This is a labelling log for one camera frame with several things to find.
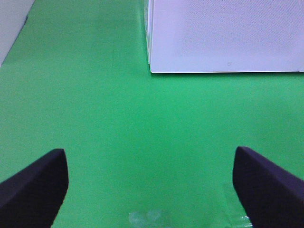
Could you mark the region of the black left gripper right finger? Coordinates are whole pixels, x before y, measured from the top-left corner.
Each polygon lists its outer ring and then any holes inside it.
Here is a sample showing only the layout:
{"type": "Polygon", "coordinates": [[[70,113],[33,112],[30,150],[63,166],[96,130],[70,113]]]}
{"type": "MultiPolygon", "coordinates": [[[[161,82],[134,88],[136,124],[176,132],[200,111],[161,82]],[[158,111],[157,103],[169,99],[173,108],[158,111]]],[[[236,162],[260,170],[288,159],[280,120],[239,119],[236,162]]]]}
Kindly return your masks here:
{"type": "Polygon", "coordinates": [[[237,147],[232,182],[253,227],[304,226],[304,181],[266,157],[237,147]]]}

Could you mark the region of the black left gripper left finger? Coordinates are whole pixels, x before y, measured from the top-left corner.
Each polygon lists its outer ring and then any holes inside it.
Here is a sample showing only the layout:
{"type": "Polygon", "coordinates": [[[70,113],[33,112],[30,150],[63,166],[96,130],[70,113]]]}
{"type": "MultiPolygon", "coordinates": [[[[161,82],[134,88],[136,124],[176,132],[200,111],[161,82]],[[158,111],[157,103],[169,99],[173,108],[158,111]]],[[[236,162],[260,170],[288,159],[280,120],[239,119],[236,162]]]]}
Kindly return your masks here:
{"type": "Polygon", "coordinates": [[[2,228],[50,228],[69,186],[64,149],[53,149],[0,184],[2,228]]]}

